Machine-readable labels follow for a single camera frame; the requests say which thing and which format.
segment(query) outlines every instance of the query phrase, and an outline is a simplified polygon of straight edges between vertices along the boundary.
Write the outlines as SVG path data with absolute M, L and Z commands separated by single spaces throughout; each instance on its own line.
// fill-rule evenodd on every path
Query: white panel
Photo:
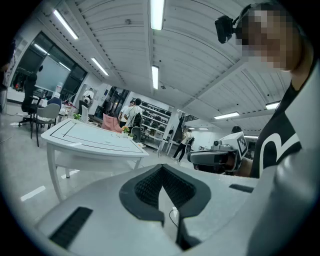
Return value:
M 214 132 L 214 131 L 201 131 L 201 130 L 193 130 L 192 136 L 194 137 L 194 143 L 192 145 L 192 149 L 194 151 L 199 150 L 199 146 L 210 149 L 213 146 L 214 141 L 219 140 L 225 136 L 227 136 L 230 132 Z
M 36 85 L 55 92 L 57 85 L 64 85 L 70 71 L 55 62 L 49 56 L 45 57 L 42 65 L 42 71 L 36 74 Z

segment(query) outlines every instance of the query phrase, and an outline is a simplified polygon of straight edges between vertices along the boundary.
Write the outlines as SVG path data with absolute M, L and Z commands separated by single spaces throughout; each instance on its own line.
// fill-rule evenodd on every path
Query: black pants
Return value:
M 120 127 L 122 128 L 122 126 L 125 126 L 125 125 L 126 125 L 126 122 L 127 122 L 127 121 L 121 121 L 121 122 L 119 123 Z
M 182 150 L 182 152 L 181 152 L 181 155 L 180 155 L 180 157 L 179 157 L 179 161 L 181 161 L 181 159 L 184 157 L 184 155 L 185 155 L 185 151 L 186 151 L 186 146 L 187 145 L 184 145 L 184 144 L 182 144 L 182 143 L 180 143 L 180 145 L 178 146 L 178 148 L 176 149 L 176 152 L 174 153 L 174 158 L 176 158 L 176 156 L 178 155 L 178 153 Z

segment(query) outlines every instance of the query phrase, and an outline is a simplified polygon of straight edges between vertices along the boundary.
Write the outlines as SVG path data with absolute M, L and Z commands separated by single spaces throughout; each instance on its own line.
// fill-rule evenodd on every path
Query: camera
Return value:
M 226 43 L 234 33 L 233 19 L 223 15 L 214 22 L 218 40 L 221 44 Z

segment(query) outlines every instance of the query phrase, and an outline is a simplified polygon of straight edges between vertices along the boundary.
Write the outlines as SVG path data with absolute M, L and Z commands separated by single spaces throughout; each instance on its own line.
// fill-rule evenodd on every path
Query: potted plant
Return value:
M 133 139 L 134 139 L 134 135 L 133 135 L 132 133 L 129 133 L 128 139 L 129 139 L 129 140 L 133 140 Z
M 121 129 L 122 129 L 122 136 L 125 137 L 125 138 L 127 138 L 127 137 L 128 137 L 128 134 L 129 134 L 129 132 L 130 132 L 129 127 L 128 127 L 128 126 L 122 126 Z
M 75 124 L 78 123 L 80 119 L 81 119 L 81 115 L 80 115 L 80 114 L 76 114 L 76 113 L 73 114 L 73 119 L 72 119 L 72 121 L 73 121 Z

